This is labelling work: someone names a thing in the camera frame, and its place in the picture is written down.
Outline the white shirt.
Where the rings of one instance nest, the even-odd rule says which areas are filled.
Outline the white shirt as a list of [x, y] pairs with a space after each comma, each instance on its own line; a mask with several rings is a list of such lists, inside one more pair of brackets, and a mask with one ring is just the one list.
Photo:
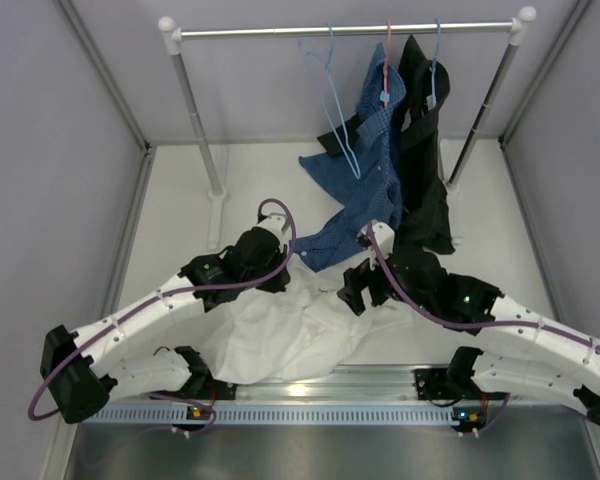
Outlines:
[[355, 315], [338, 296], [339, 286], [294, 255], [291, 281], [281, 293], [257, 289], [195, 319], [191, 345], [212, 376], [250, 385], [326, 375], [351, 357], [370, 335], [411, 324], [414, 312], [393, 300]]

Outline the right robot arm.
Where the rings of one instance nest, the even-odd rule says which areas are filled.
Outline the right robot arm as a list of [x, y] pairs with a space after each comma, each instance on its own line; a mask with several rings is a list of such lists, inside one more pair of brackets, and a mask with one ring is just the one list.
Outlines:
[[366, 259], [343, 274], [339, 297], [356, 315], [394, 300], [456, 335], [445, 384], [565, 406], [600, 427], [600, 339], [551, 320], [498, 287], [448, 272], [429, 252]]

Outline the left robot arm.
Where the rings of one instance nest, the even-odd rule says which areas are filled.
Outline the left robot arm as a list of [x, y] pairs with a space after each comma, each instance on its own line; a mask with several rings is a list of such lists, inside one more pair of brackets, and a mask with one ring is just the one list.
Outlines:
[[108, 403], [145, 393], [172, 392], [193, 399], [203, 393], [209, 363], [192, 346], [163, 353], [142, 349], [169, 329], [201, 320], [242, 292], [280, 293], [290, 281], [284, 244], [289, 222], [261, 216], [237, 242], [185, 264], [157, 290], [94, 323], [45, 336], [40, 364], [43, 386], [68, 424], [83, 422]]

